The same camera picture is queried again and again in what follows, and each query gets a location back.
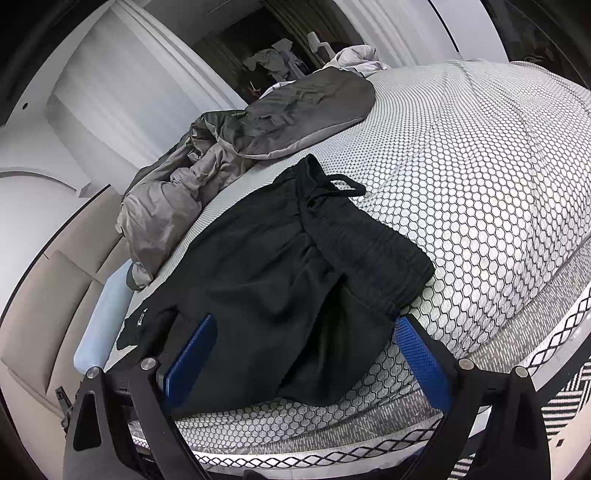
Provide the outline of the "black pants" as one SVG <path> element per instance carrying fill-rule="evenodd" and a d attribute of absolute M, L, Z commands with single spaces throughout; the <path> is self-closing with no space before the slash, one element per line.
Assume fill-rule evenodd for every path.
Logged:
<path fill-rule="evenodd" d="M 329 406 L 367 373 L 435 268 L 356 207 L 363 193 L 307 156 L 192 240 L 117 339 L 134 359 L 156 356 L 214 317 L 216 342 L 173 416 L 276 398 Z"/>

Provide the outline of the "patterned floor rug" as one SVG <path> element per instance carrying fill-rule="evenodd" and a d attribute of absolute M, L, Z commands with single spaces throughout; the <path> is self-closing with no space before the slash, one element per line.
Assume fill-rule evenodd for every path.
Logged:
<path fill-rule="evenodd" d="M 590 362 L 542 408 L 549 440 L 551 478 L 574 478 L 590 452 Z"/>

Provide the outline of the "light blue pillow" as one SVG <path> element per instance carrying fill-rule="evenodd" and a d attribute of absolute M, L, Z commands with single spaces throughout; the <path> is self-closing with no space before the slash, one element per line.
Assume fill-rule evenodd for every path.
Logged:
<path fill-rule="evenodd" d="M 131 260 L 127 260 L 104 284 L 73 355 L 73 365 L 82 375 L 93 367 L 104 368 L 107 363 L 133 296 L 126 280 L 131 266 Z"/>

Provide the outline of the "beige upholstered headboard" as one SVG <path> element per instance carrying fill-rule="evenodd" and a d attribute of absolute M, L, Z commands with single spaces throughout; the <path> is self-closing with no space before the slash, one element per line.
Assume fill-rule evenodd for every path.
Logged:
<path fill-rule="evenodd" d="M 55 391 L 74 397 L 73 356 L 107 278 L 128 258 L 116 232 L 120 196 L 106 187 L 37 255 L 1 320 L 1 392 L 26 452 L 48 479 L 62 476 L 65 434 Z"/>

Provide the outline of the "dark grey pillow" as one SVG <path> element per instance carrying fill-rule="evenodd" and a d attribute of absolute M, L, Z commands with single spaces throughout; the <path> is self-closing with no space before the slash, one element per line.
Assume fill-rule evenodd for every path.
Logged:
<path fill-rule="evenodd" d="M 144 289 L 144 286 L 141 284 L 138 284 L 135 281 L 134 276 L 133 276 L 133 272 L 134 272 L 134 264 L 131 263 L 129 268 L 127 269 L 127 272 L 126 272 L 126 285 L 132 291 L 141 291 Z"/>

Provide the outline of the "grey duvet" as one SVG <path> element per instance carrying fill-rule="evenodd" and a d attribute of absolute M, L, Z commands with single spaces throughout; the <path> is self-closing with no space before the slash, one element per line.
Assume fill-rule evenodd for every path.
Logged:
<path fill-rule="evenodd" d="M 294 155 L 362 122 L 375 101 L 368 80 L 329 67 L 243 110 L 201 114 L 123 194 L 116 229 L 135 281 L 148 286 L 205 206 L 254 163 Z"/>

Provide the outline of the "white sheer curtain left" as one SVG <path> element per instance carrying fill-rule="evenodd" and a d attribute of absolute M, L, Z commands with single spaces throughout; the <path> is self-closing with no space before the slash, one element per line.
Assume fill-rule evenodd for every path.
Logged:
<path fill-rule="evenodd" d="M 102 144 L 140 167 L 202 113 L 242 109 L 245 102 L 144 8 L 115 1 L 68 60 L 49 107 L 67 146 Z"/>

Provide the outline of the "white sheer curtain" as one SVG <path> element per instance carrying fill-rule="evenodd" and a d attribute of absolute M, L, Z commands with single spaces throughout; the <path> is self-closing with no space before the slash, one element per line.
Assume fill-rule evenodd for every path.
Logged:
<path fill-rule="evenodd" d="M 68 60 L 49 107 L 67 146 L 102 144 L 140 167 L 202 113 L 242 109 L 245 102 L 144 8 L 115 1 Z"/>
<path fill-rule="evenodd" d="M 366 44 L 392 67 L 457 60 L 461 56 L 429 1 L 335 1 Z"/>

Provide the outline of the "clothes pile on rack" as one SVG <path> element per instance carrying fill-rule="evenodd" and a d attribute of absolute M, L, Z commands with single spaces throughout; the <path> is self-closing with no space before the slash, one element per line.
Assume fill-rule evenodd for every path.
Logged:
<path fill-rule="evenodd" d="M 287 38 L 280 39 L 270 48 L 259 50 L 243 62 L 250 71 L 257 66 L 269 72 L 276 82 L 300 80 L 307 76 L 303 68 L 304 62 L 291 51 L 293 43 Z"/>

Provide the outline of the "white crumpled bedding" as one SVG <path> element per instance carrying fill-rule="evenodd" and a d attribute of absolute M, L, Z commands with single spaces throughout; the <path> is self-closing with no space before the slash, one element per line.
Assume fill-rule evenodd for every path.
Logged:
<path fill-rule="evenodd" d="M 325 68 L 337 68 L 342 71 L 356 73 L 356 75 L 368 78 L 377 72 L 390 70 L 391 66 L 383 62 L 378 50 L 367 44 L 349 46 L 325 64 Z"/>

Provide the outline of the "white wardrobe door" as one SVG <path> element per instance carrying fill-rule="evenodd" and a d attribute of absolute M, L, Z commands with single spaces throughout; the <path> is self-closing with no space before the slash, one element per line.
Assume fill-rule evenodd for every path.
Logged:
<path fill-rule="evenodd" d="M 431 1 L 464 59 L 508 63 L 497 29 L 479 0 Z"/>

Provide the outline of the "white sheer curtain right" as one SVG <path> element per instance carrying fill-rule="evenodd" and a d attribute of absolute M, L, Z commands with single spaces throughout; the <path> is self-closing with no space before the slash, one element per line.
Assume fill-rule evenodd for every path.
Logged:
<path fill-rule="evenodd" d="M 429 1 L 335 1 L 366 44 L 392 67 L 457 60 L 461 56 Z"/>

